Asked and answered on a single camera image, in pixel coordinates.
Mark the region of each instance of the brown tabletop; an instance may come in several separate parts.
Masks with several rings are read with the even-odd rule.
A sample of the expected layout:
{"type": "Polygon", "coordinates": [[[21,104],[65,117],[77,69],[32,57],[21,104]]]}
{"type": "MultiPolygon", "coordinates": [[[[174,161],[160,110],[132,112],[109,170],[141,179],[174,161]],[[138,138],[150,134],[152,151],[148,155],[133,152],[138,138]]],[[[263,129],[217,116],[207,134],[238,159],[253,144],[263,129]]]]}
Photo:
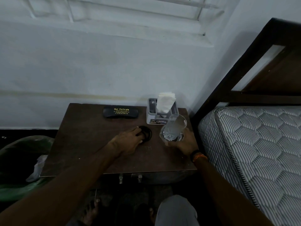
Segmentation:
{"type": "MultiPolygon", "coordinates": [[[[146,107],[137,106],[137,119],[107,119],[102,115],[104,106],[69,104],[41,177],[58,175],[106,145],[119,132],[140,125],[152,130],[151,140],[138,146],[134,154],[115,160],[105,174],[196,170],[188,157],[164,145],[159,137],[162,125],[146,124],[146,107]]],[[[179,108],[179,113],[192,130],[187,110],[179,108]]]]}

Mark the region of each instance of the bed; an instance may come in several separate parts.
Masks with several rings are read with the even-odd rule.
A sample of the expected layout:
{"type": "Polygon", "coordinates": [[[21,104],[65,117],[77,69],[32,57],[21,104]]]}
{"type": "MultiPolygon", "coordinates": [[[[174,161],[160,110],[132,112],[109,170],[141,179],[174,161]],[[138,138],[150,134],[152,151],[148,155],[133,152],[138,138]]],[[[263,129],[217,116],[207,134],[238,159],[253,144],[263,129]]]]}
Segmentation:
{"type": "Polygon", "coordinates": [[[271,19],[192,118],[201,151],[277,226],[301,225],[300,48],[301,26],[271,19]],[[232,90],[272,45],[284,48],[232,90]]]}

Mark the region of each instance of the stack of tissue paper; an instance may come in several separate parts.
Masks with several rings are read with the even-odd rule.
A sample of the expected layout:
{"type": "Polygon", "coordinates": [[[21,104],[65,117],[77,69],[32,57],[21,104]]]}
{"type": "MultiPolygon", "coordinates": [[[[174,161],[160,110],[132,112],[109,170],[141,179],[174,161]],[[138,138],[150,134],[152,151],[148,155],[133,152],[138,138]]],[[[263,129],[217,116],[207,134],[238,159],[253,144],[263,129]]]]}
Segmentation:
{"type": "Polygon", "coordinates": [[[171,92],[160,93],[157,100],[157,111],[159,113],[168,113],[175,103],[175,94],[171,92]]]}

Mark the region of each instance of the wooden headboard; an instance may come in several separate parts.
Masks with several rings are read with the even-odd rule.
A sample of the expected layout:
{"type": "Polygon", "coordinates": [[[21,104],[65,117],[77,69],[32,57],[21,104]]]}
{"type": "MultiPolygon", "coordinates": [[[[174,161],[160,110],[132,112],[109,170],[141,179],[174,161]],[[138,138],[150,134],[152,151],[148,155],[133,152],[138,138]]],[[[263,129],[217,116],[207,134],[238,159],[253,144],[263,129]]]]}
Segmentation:
{"type": "Polygon", "coordinates": [[[301,24],[272,18],[191,119],[194,132],[219,102],[230,105],[301,105],[301,24]],[[233,87],[273,46],[285,48],[242,91],[233,87]]]}

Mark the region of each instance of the black cable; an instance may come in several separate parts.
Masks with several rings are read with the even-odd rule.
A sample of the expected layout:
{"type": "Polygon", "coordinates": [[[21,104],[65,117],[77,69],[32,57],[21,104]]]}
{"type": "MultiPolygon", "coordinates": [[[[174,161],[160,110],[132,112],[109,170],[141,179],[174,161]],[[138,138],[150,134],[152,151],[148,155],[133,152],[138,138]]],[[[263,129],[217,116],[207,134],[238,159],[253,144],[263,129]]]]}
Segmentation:
{"type": "Polygon", "coordinates": [[[139,128],[145,137],[144,140],[142,140],[142,143],[149,141],[153,135],[152,131],[146,126],[139,126],[139,128]]]}

